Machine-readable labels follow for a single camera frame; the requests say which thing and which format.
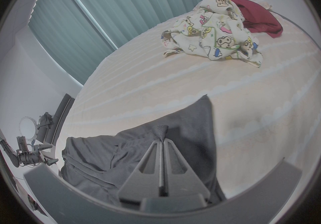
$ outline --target mattress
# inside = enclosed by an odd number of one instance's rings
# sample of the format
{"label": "mattress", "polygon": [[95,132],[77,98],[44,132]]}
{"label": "mattress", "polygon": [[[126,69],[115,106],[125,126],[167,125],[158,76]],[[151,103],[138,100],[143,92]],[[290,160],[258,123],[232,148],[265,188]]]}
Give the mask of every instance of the mattress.
{"label": "mattress", "polygon": [[274,14],[282,36],[254,34],[264,58],[260,68],[185,53],[164,58],[162,32],[191,14],[155,26],[101,62],[63,124],[56,144],[59,169],[67,137],[115,135],[205,94],[213,104],[217,178],[227,198],[253,185],[283,158],[304,168],[312,162],[307,157],[319,157],[316,150],[313,155],[305,151],[319,143],[321,131],[321,52],[311,39]]}

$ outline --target robotic arm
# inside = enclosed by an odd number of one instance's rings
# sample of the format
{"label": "robotic arm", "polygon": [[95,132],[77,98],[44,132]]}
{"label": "robotic arm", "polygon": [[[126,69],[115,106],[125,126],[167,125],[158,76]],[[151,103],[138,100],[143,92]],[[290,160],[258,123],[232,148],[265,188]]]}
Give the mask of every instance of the robotic arm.
{"label": "robotic arm", "polygon": [[43,154],[42,150],[52,148],[52,145],[34,145],[33,151],[28,150],[27,142],[25,137],[17,137],[17,142],[19,149],[14,151],[11,146],[6,142],[6,140],[0,138],[0,144],[6,154],[9,156],[11,162],[15,167],[26,166],[26,165],[36,165],[37,163],[44,162],[48,166],[53,165],[58,162],[58,159],[48,160]]}

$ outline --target mirror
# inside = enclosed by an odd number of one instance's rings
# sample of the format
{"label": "mirror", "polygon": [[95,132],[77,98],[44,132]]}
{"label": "mirror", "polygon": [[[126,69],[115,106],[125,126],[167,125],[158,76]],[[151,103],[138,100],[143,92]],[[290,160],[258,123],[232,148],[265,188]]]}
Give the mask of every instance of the mirror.
{"label": "mirror", "polygon": [[86,196],[123,222],[277,223],[317,169],[309,0],[15,0],[1,23],[0,149],[45,224],[95,219]]}

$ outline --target red clothing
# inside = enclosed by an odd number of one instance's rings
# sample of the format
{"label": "red clothing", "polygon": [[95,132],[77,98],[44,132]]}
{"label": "red clothing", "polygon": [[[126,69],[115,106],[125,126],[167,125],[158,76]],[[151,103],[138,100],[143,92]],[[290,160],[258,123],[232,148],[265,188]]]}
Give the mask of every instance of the red clothing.
{"label": "red clothing", "polygon": [[264,7],[250,0],[232,0],[242,12],[244,27],[250,32],[266,32],[271,37],[281,36],[283,28],[278,20]]}

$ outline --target bed sheet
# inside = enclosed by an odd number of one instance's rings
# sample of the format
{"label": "bed sheet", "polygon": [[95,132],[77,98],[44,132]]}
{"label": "bed sheet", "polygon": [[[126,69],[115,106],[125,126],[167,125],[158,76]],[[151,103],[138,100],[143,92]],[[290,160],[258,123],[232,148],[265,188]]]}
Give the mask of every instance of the bed sheet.
{"label": "bed sheet", "polygon": [[282,158],[302,167],[321,118],[321,52],[277,14],[279,38],[255,33],[263,64],[210,61],[180,53],[164,58],[161,34],[186,13],[123,45],[105,58],[78,94],[56,144],[115,135],[182,109],[207,94],[213,104],[217,178],[226,197],[245,190]]}

